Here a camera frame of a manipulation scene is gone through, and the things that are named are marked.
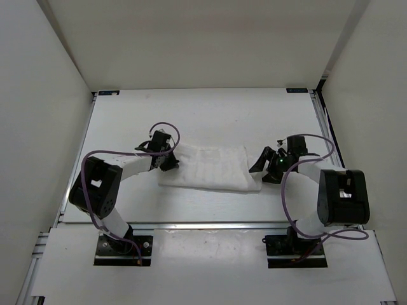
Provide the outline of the white pleated skirt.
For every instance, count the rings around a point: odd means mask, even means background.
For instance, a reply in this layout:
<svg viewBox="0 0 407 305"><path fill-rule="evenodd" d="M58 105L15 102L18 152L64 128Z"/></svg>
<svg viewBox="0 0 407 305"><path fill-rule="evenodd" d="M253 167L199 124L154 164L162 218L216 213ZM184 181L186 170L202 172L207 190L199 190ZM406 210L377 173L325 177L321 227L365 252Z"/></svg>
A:
<svg viewBox="0 0 407 305"><path fill-rule="evenodd" d="M179 144L174 154L179 168L158 175L161 186L254 193L261 181L249 173L249 158L244 146L199 147Z"/></svg>

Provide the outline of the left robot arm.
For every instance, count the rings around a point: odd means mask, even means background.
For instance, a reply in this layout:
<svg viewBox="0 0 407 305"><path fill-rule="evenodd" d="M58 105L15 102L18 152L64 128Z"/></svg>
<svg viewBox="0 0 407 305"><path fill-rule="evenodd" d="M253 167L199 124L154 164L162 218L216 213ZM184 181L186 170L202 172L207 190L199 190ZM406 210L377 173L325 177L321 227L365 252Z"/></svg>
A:
<svg viewBox="0 0 407 305"><path fill-rule="evenodd" d="M119 254L129 253L134 245L130 225L116 209L121 182L155 169L166 172L179 167L174 149L180 135L172 140L161 129L149 136L133 152L96 150L86 154L69 193L69 202L90 216L94 226L112 239L111 246Z"/></svg>

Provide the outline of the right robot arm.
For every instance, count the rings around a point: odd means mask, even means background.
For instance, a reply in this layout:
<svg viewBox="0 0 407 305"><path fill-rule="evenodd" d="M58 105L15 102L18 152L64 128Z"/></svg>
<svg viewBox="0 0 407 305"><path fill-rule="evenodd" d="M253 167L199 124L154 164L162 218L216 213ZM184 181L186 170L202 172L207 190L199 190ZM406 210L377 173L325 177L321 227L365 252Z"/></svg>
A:
<svg viewBox="0 0 407 305"><path fill-rule="evenodd" d="M306 133L290 135L278 140L277 149L266 146L249 169L249 173L265 172L263 182L280 185L282 208L294 231L286 237L286 248L293 254L302 253L308 240L341 238L351 226L365 225L370 219L364 173L327 162L335 151L335 143L328 138L322 138L330 146L326 155L309 152L307 137ZM315 211L298 220L291 217L286 201L286 182L291 173L305 176L318 186Z"/></svg>

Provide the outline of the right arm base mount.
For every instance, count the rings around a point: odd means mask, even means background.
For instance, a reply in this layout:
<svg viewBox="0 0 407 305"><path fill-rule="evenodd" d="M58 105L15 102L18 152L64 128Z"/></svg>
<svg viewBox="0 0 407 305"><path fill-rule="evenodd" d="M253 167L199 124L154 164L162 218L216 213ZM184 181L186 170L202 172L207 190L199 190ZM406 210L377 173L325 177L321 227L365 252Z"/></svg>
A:
<svg viewBox="0 0 407 305"><path fill-rule="evenodd" d="M326 268L328 266L321 239L300 238L288 227L284 234L269 234L265 244L268 269Z"/></svg>

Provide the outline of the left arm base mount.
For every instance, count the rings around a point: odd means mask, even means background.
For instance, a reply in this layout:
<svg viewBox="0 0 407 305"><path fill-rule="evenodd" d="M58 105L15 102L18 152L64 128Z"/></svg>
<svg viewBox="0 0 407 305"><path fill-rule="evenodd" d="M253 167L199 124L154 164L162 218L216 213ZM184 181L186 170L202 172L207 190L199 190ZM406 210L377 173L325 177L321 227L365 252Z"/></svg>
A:
<svg viewBox="0 0 407 305"><path fill-rule="evenodd" d="M139 253L132 244L113 241L112 238L100 233L93 259L94 266L132 266L150 267L153 251L153 235L137 235L132 237L139 247Z"/></svg>

